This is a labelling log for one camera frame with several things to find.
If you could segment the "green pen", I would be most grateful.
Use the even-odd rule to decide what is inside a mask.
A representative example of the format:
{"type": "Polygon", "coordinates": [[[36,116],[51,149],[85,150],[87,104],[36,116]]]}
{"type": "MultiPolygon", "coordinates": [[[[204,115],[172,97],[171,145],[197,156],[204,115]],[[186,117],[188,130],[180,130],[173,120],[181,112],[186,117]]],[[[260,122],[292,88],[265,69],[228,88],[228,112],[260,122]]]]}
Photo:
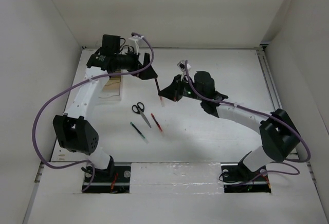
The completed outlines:
{"type": "Polygon", "coordinates": [[[144,140],[146,144],[149,144],[149,141],[147,138],[144,136],[144,134],[137,128],[137,126],[133,123],[130,122],[130,125],[134,128],[134,130],[139,134],[139,136],[144,140]]]}

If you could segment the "red pen with orange cap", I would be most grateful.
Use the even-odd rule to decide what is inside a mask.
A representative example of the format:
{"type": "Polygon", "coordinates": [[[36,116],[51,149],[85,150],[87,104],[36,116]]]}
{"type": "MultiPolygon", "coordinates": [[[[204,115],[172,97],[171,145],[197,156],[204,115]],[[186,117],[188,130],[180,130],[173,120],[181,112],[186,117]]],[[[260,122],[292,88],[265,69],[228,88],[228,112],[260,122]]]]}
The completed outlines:
{"type": "Polygon", "coordinates": [[[160,93],[160,87],[159,87],[158,80],[157,80],[157,78],[155,78],[154,80],[155,80],[155,84],[156,84],[156,88],[157,88],[158,96],[159,96],[159,99],[160,99],[160,102],[161,102],[161,106],[162,106],[162,107],[165,107],[165,103],[164,103],[164,101],[163,101],[163,98],[162,98],[162,96],[159,95],[159,93],[160,93]]]}

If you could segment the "red pen clear cap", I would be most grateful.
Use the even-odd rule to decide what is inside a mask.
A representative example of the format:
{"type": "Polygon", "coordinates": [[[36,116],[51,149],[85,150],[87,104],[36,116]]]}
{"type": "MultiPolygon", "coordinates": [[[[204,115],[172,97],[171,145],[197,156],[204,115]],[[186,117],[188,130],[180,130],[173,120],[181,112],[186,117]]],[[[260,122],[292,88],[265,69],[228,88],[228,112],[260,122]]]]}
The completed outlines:
{"type": "Polygon", "coordinates": [[[160,131],[161,133],[163,133],[163,129],[162,129],[162,127],[160,126],[159,122],[156,120],[156,118],[155,118],[155,116],[154,116],[153,113],[151,113],[151,117],[152,117],[152,119],[154,120],[155,124],[157,125],[159,131],[160,131]]]}

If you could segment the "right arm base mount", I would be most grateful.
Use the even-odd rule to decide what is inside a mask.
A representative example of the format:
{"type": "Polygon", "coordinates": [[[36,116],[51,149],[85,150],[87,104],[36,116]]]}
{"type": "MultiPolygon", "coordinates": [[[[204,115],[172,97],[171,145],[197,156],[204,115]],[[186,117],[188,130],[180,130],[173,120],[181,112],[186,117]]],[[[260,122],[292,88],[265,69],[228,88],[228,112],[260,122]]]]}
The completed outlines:
{"type": "Polygon", "coordinates": [[[271,193],[266,166],[250,172],[237,163],[224,163],[221,170],[218,179],[223,183],[224,193],[271,193]]]}

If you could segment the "clear tiered organizer box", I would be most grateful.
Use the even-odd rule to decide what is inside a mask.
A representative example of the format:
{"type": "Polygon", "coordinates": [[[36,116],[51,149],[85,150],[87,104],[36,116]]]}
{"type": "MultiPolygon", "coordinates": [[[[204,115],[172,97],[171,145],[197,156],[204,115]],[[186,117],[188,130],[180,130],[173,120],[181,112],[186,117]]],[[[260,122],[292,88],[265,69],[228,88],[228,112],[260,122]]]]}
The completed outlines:
{"type": "Polygon", "coordinates": [[[122,76],[111,77],[103,87],[101,93],[99,94],[99,101],[121,101],[122,87],[122,76]]]}

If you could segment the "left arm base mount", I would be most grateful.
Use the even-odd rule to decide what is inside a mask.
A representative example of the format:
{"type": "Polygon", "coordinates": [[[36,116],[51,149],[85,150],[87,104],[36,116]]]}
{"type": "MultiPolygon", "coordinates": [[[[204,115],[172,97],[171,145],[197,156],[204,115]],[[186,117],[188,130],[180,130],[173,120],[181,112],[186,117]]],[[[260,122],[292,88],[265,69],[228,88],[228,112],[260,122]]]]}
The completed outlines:
{"type": "Polygon", "coordinates": [[[82,167],[81,170],[84,172],[83,193],[128,194],[130,192],[131,164],[115,164],[113,176],[96,170],[93,180],[90,165],[82,167]]]}

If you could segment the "black handled scissors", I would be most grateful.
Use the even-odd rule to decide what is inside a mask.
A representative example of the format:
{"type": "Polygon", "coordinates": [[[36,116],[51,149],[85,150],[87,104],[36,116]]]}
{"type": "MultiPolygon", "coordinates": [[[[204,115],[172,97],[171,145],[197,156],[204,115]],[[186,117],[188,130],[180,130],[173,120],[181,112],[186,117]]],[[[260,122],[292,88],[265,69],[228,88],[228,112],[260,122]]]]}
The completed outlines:
{"type": "Polygon", "coordinates": [[[137,102],[136,104],[132,105],[132,111],[138,115],[141,115],[142,119],[145,121],[145,123],[148,125],[149,128],[151,128],[151,124],[147,117],[144,114],[145,105],[142,102],[137,102]]]}

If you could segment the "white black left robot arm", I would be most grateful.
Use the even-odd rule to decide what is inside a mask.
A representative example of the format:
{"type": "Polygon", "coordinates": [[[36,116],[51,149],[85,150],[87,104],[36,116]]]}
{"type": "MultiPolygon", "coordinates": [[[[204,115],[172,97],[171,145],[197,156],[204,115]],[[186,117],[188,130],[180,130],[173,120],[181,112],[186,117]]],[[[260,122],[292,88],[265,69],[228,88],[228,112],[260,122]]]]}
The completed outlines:
{"type": "Polygon", "coordinates": [[[141,80],[157,78],[151,66],[153,53],[145,53],[139,61],[139,43],[145,37],[132,33],[128,51],[123,53],[121,37],[103,35],[102,46],[90,56],[86,64],[84,83],[79,86],[73,103],[62,115],[53,119],[54,131],[61,148],[82,153],[103,181],[114,177],[114,160],[99,146],[99,135],[89,119],[92,117],[99,95],[111,77],[129,73],[141,80]]]}

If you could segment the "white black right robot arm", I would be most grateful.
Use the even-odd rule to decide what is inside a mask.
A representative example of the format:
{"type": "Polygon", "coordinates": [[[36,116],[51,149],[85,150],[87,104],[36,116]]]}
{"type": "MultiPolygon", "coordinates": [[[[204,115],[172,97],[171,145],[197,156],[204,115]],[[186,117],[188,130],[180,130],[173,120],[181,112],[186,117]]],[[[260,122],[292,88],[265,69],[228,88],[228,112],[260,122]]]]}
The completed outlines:
{"type": "Polygon", "coordinates": [[[258,178],[261,168],[272,162],[284,162],[301,142],[301,136],[286,111],[277,109],[267,114],[230,103],[227,95],[216,91],[214,79],[206,71],[198,71],[193,78],[186,73],[178,74],[158,94],[174,102],[182,97],[200,100],[206,113],[233,121],[260,135],[262,144],[245,155],[232,172],[227,172],[230,182],[258,178]]]}

